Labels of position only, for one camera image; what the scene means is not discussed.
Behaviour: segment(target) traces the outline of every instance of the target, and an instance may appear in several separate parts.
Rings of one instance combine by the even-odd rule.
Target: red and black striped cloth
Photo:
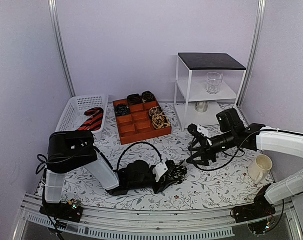
[[[101,129],[104,117],[104,110],[101,107],[94,107],[85,112],[86,116],[91,116],[78,131],[97,131]]]

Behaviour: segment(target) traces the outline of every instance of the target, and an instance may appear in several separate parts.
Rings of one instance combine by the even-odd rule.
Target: shelf board
[[[200,124],[202,126],[218,125],[216,115],[222,111],[221,107],[216,102],[211,102],[206,112],[198,112],[195,110],[195,103],[189,103],[187,116],[184,120],[185,104],[176,104],[175,110],[180,123],[185,123],[185,128],[190,124]]]
[[[188,80],[178,80],[177,83],[178,88],[186,101]],[[204,81],[191,81],[189,102],[231,100],[236,99],[236,97],[236,93],[224,81],[222,81],[220,92],[217,94],[209,94],[206,91],[206,83]]]
[[[246,70],[227,53],[181,52],[178,56],[189,70]]]

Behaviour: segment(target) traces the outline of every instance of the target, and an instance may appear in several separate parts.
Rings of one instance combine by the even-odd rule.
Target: floral tablecloth
[[[164,161],[174,160],[178,163],[189,157],[187,148],[192,136],[187,130],[181,132],[179,129],[173,104],[163,103],[161,106],[172,124],[172,134],[147,142],[155,145]],[[223,110],[230,107],[231,105],[221,105]],[[107,115],[102,140],[96,145],[115,168],[117,160],[129,144],[121,145],[113,105],[109,104],[105,112]],[[212,136],[221,134],[218,125],[206,128]],[[234,150],[230,149],[227,153],[232,155]],[[199,210],[250,203],[262,186],[273,182],[272,177],[268,175],[262,183],[255,185],[248,176],[248,166],[258,154],[245,150],[243,157],[237,157],[227,167],[212,172],[200,171],[192,164],[184,163],[188,169],[185,181],[180,185],[170,186],[160,194],[154,194],[151,188],[145,188],[131,190],[124,196],[111,196],[86,169],[81,167],[66,175],[62,198],[64,201],[73,198],[81,200],[85,206],[141,211]],[[147,161],[150,165],[159,162],[157,153],[151,147],[138,145],[122,158],[121,166],[125,167],[139,159]],[[229,159],[229,156],[219,153],[217,162],[211,163],[207,168],[217,168]],[[36,195],[42,195],[42,188],[43,184],[40,183]]]

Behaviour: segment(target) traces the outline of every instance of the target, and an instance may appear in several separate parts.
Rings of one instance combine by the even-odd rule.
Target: plastic basket
[[[72,97],[58,122],[56,132],[75,131],[89,118],[85,112],[89,109],[100,107],[103,109],[103,118],[101,128],[97,131],[91,131],[95,142],[102,139],[102,131],[104,129],[108,95],[89,95],[89,96],[76,96]]]

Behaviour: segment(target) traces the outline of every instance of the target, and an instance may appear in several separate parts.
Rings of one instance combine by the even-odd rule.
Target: basket handle
[[[157,152],[157,154],[158,154],[158,156],[159,156],[159,158],[160,158],[160,162],[161,162],[161,163],[163,162],[162,155],[161,155],[160,151],[158,151],[158,149],[157,149],[154,145],[152,145],[152,144],[149,143],[149,142],[139,141],[139,142],[135,142],[134,144],[130,145],[125,151],[122,152],[120,158],[118,159],[117,170],[116,170],[116,172],[118,172],[119,169],[120,169],[121,160],[122,160],[123,156],[125,155],[125,153],[126,153],[129,149],[131,149],[133,146],[138,145],[138,144],[147,144],[147,145],[151,146],[151,147]]]

